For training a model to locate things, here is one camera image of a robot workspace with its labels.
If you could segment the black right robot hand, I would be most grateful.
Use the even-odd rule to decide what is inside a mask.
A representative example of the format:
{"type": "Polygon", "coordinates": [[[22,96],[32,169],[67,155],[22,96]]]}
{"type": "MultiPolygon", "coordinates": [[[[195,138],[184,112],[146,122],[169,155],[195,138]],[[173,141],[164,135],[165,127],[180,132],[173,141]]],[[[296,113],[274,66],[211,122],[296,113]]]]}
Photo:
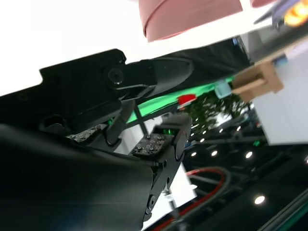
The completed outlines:
{"type": "Polygon", "coordinates": [[[174,115],[128,153],[120,134],[135,101],[193,72],[190,60],[126,63],[113,49],[40,70],[42,82],[0,98],[3,231],[139,231],[170,188],[191,132],[174,115]]]}

